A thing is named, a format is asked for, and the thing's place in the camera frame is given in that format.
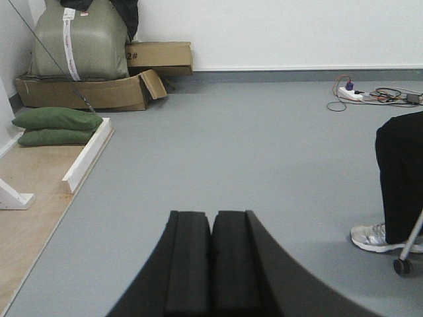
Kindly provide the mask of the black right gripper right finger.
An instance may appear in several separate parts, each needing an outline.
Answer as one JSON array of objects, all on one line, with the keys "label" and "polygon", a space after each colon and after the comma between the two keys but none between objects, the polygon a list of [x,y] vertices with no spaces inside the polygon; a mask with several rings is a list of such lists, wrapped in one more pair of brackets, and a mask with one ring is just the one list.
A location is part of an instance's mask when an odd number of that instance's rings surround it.
[{"label": "black right gripper right finger", "polygon": [[214,221],[214,316],[375,316],[295,261],[253,211],[220,211]]}]

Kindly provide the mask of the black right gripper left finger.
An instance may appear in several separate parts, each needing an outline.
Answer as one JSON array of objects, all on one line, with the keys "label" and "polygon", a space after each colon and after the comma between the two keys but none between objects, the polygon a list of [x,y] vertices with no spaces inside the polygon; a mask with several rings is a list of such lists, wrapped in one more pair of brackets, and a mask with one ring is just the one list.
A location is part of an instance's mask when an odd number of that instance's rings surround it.
[{"label": "black right gripper left finger", "polygon": [[210,227],[203,212],[171,211],[155,249],[109,316],[209,316]]}]

